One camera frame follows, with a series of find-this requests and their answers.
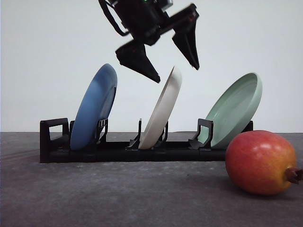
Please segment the mango stem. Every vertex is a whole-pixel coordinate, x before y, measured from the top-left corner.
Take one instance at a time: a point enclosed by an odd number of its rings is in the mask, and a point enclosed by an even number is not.
[[[289,182],[299,184],[299,181],[303,180],[303,169],[297,167],[287,168],[285,175]]]

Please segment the plate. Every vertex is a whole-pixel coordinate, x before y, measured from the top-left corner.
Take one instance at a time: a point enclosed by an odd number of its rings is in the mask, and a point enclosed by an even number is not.
[[[224,149],[241,133],[255,114],[262,97],[262,82],[255,73],[249,73],[234,82],[218,99],[206,120],[214,122],[211,147]],[[208,128],[202,127],[198,137],[205,142]]]
[[[174,67],[146,125],[139,149],[150,149],[158,141],[169,120],[182,84],[181,72]]]
[[[71,132],[71,150],[90,144],[99,120],[107,119],[112,109],[117,88],[117,74],[110,64],[103,65],[91,81]]]

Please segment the dish rack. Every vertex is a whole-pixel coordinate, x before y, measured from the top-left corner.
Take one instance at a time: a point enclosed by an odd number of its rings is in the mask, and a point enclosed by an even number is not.
[[[151,149],[138,149],[141,138],[139,120],[137,136],[129,142],[112,142],[107,140],[108,119],[97,123],[95,138],[81,150],[70,149],[71,131],[74,121],[68,123],[67,118],[40,122],[40,163],[68,162],[138,162],[138,161],[224,161],[225,149],[212,149],[214,122],[198,119],[197,132],[188,141],[167,141],[167,122],[157,143]],[[62,136],[51,139],[50,128],[62,125]],[[198,141],[201,127],[208,128],[208,138],[204,143]],[[253,130],[253,121],[243,132]]]

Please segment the light green plate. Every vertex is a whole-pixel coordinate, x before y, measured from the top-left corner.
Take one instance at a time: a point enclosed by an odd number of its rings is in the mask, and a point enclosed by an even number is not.
[[[211,147],[223,149],[241,133],[255,114],[262,97],[262,82],[255,73],[249,73],[234,82],[219,98],[206,117],[214,122]],[[208,128],[202,127],[198,137],[205,142]]]

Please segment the robotic arm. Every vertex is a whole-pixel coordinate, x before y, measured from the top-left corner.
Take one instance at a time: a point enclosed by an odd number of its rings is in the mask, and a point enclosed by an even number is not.
[[[154,45],[162,34],[174,29],[173,42],[189,63],[199,69],[196,50],[196,20],[199,14],[194,4],[169,17],[165,10],[173,5],[173,0],[99,0],[99,3],[117,32],[122,36],[130,33],[134,38],[116,50],[121,65],[159,83],[160,77],[147,58],[144,45]],[[127,32],[120,29],[108,7],[115,10]]]

